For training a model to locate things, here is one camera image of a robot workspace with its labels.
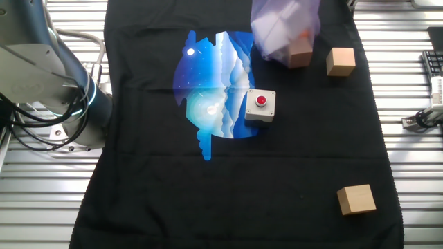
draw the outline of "black table cover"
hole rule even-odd
[[[403,247],[401,210],[368,63],[347,5],[323,0],[308,68],[260,58],[247,0],[109,0],[114,112],[72,249]],[[332,47],[356,69],[328,77]],[[249,88],[277,93],[244,126]],[[377,211],[342,216],[370,184]]]

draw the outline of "white cable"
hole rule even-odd
[[[80,102],[83,101],[85,98],[87,98],[88,92],[89,92],[89,85],[91,83],[91,77],[89,76],[88,70],[85,67],[83,67],[83,68],[84,68],[84,72],[86,73],[86,76],[88,77],[88,81],[86,83],[86,89],[84,90],[84,96],[80,100]]]
[[[59,28],[56,28],[55,30],[57,31],[57,33],[59,33],[61,35],[90,39],[91,41],[97,43],[100,46],[100,53],[98,54],[98,59],[97,59],[96,63],[101,64],[103,62],[103,57],[105,56],[105,53],[106,53],[106,47],[101,39],[99,39],[96,36],[90,35],[90,34],[76,32],[76,31],[72,31],[72,30],[62,30]]]
[[[75,120],[72,120],[72,121],[69,121],[69,122],[67,122],[67,121],[63,122],[64,124],[71,124],[73,122],[76,122],[76,121],[80,120],[81,118],[83,118],[84,115],[86,115],[86,112],[89,110],[89,97],[87,95],[85,95],[85,96],[86,96],[88,105],[86,106],[86,109],[83,111],[83,114],[81,116],[79,116],[78,118],[76,118]]]
[[[32,108],[36,113],[40,114],[41,116],[45,117],[45,118],[54,118],[54,115],[48,115],[48,114],[43,114],[42,112],[40,112],[39,110],[37,110],[33,105],[26,103],[26,105],[30,108]]]

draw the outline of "printed blue artwork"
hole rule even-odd
[[[257,128],[244,125],[246,93],[255,88],[251,68],[253,36],[244,32],[216,34],[196,42],[191,31],[174,75],[178,105],[186,99],[186,118],[199,128],[197,139],[205,160],[211,159],[211,136],[248,138]]]

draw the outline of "purple plastic bag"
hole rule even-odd
[[[253,0],[251,28],[263,58],[287,65],[288,47],[312,48],[320,32],[319,6],[320,0]]]

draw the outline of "metal bracket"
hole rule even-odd
[[[63,130],[61,124],[53,126],[51,133],[49,134],[50,139],[69,139],[67,134]],[[56,151],[49,151],[48,155],[55,159],[66,159],[66,158],[98,158],[102,154],[102,149],[91,149],[89,147],[79,145],[76,142],[72,142],[69,145],[63,146]]]
[[[349,10],[352,13],[352,16],[354,16],[355,6],[358,2],[359,0],[347,0],[347,5],[349,6]]]
[[[402,118],[403,128],[413,132],[426,131],[442,123],[443,113],[434,112],[432,108],[419,111],[415,116]]]
[[[1,138],[0,138],[0,172],[5,161],[6,152],[8,151],[10,139],[11,139],[11,132],[7,127],[4,127],[1,131]]]
[[[442,0],[411,0],[411,3],[419,9],[443,9]]]

